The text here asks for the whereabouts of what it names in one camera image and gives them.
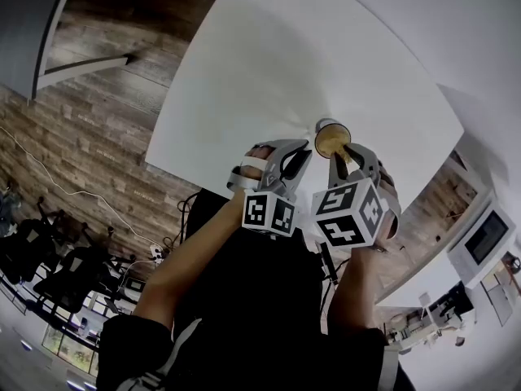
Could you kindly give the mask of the black office chair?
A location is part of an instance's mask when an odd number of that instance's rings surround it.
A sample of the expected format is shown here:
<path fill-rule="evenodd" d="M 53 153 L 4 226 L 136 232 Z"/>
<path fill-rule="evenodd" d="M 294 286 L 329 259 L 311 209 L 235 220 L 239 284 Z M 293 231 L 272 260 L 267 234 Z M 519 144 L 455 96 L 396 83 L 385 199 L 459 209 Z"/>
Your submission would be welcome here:
<path fill-rule="evenodd" d="M 78 313 L 90 292 L 99 292 L 112 313 L 116 314 L 115 301 L 124 297 L 120 292 L 123 264 L 134 264 L 136 257 L 116 257 L 104 248 L 78 247 L 62 260 L 62 268 L 47 275 L 33 287 L 38 295 L 36 301 L 28 302 L 28 309 L 40 314 L 45 301 L 54 304 L 52 312 L 58 307 L 71 314 Z"/>
<path fill-rule="evenodd" d="M 16 233 L 0 238 L 0 271 L 11 284 L 31 282 L 40 265 L 44 265 L 48 274 L 54 273 L 62 260 L 57 247 L 74 245 L 81 237 L 67 223 L 62 209 L 50 222 L 42 208 L 44 201 L 43 196 L 38 198 L 39 219 L 25 219 Z"/>

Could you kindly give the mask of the person's left forearm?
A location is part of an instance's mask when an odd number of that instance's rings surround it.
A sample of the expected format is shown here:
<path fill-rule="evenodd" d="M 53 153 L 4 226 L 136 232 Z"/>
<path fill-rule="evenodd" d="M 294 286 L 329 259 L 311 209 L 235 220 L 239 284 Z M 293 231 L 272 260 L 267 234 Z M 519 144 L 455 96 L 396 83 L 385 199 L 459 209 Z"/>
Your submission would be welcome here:
<path fill-rule="evenodd" d="M 242 225 L 245 194 L 238 191 L 231 200 L 152 273 L 133 315 L 173 327 L 174 315 L 189 292 L 225 242 Z"/>

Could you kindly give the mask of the person's black shirt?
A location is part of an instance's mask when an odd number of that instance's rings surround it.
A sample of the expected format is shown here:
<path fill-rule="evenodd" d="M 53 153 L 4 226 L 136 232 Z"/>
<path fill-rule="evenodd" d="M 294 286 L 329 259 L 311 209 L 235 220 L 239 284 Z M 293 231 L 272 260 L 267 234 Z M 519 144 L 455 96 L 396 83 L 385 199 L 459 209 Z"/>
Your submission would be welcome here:
<path fill-rule="evenodd" d="M 231 199 L 202 190 L 188 240 Z M 414 391 L 376 327 L 329 336 L 323 273 L 301 233 L 232 234 L 174 315 L 105 322 L 98 391 Z"/>

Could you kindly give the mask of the white cup with dark rim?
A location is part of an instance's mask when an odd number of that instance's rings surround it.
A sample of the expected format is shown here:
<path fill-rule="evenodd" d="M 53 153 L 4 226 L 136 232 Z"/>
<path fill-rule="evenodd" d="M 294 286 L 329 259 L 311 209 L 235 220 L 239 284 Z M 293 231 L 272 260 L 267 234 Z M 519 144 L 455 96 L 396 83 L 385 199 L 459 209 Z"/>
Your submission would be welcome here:
<path fill-rule="evenodd" d="M 346 135 L 351 138 L 349 129 L 339 123 L 337 120 L 331 118 L 322 118 L 319 120 L 315 127 L 316 136 L 314 139 L 316 149 L 316 138 L 325 138 L 327 135 Z"/>

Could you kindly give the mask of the person's right forearm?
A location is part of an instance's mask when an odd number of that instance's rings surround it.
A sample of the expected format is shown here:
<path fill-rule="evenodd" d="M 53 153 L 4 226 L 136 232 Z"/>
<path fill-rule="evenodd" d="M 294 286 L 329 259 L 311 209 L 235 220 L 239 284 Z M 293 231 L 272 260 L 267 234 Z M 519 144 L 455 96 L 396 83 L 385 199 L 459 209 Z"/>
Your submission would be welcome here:
<path fill-rule="evenodd" d="M 354 248 L 327 312 L 329 336 L 374 327 L 379 246 Z"/>

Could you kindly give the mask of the person's left hand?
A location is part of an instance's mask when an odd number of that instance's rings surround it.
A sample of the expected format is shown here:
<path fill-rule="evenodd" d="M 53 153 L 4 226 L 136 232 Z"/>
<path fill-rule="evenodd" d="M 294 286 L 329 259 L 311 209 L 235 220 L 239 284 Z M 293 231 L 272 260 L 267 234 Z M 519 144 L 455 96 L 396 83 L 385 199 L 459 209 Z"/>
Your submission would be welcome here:
<path fill-rule="evenodd" d="M 259 160 L 268 160 L 272 151 L 273 148 L 270 146 L 255 146 L 252 147 L 248 152 L 246 152 L 245 156 L 257 158 Z M 258 168 L 258 164 L 260 164 L 260 162 L 257 160 L 255 160 L 254 165 L 251 165 L 250 162 L 243 160 L 239 171 L 240 175 L 245 178 L 260 181 L 264 170 Z"/>

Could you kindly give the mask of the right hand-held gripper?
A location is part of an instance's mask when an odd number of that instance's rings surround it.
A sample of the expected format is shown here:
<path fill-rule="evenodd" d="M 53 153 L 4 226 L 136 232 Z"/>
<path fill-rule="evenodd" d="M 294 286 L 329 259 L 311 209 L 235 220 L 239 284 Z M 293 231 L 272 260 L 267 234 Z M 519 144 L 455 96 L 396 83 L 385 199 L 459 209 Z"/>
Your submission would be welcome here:
<path fill-rule="evenodd" d="M 315 226 L 333 248 L 374 244 L 389 210 L 387 200 L 371 179 L 380 176 L 376 154 L 361 144 L 350 144 L 349 155 L 361 171 L 354 173 L 355 179 L 347 182 L 346 162 L 334 152 L 329 161 L 329 189 L 315 193 L 312 198 Z"/>

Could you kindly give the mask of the yellow fuzzy sponge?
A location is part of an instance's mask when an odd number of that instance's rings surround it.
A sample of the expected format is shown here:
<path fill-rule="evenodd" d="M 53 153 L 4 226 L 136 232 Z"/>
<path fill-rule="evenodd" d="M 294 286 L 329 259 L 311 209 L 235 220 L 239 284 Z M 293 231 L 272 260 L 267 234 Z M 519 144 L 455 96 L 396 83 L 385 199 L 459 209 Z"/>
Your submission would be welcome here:
<path fill-rule="evenodd" d="M 352 162 L 352 157 L 345 149 L 351 143 L 351 138 L 346 135 L 327 135 L 325 138 L 316 138 L 316 149 L 320 156 L 330 159 L 338 154 L 347 164 Z"/>

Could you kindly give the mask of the person's right hand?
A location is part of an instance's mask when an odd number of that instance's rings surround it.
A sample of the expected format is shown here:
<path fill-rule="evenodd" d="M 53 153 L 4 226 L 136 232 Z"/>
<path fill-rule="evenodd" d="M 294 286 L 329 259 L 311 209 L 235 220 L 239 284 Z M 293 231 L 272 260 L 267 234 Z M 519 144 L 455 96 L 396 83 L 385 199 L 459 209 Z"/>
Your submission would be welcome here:
<path fill-rule="evenodd" d="M 393 239 L 400 227 L 401 206 L 398 200 L 397 191 L 394 180 L 384 168 L 383 163 L 379 161 L 379 186 L 378 193 L 380 197 L 387 201 L 388 211 L 380 227 L 379 241 L 386 242 Z"/>

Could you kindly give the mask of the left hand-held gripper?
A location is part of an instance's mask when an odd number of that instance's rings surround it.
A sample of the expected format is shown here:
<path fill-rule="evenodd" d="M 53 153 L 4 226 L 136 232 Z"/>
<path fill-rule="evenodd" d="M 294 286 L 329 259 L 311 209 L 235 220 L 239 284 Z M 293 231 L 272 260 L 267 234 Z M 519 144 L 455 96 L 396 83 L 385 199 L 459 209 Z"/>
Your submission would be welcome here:
<path fill-rule="evenodd" d="M 264 170 L 260 181 L 241 176 L 241 164 L 231 171 L 227 188 L 245 195 L 243 228 L 271 237 L 293 235 L 300 217 L 294 195 L 312 157 L 308 145 L 302 138 L 278 139 L 271 142 L 271 161 L 245 156 L 251 165 L 260 162 L 257 167 Z"/>

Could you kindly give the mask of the dark grey table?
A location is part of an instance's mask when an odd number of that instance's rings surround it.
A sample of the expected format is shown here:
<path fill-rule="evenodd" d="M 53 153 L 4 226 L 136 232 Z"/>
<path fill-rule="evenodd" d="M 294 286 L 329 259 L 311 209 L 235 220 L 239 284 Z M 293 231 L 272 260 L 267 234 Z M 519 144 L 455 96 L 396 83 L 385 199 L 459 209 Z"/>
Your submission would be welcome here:
<path fill-rule="evenodd" d="M 48 68 L 47 57 L 66 1 L 0 0 L 0 85 L 33 100 L 47 86 L 129 62 L 127 56 L 111 56 Z"/>

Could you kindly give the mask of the white appliance with dark screen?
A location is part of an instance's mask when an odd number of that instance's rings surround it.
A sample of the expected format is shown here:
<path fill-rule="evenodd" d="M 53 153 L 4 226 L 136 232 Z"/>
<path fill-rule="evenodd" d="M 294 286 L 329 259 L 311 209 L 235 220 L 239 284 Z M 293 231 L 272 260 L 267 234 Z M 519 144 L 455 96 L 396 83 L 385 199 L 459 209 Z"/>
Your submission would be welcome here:
<path fill-rule="evenodd" d="M 516 225 L 490 200 L 448 251 L 449 260 L 465 288 L 474 289 L 509 251 Z"/>

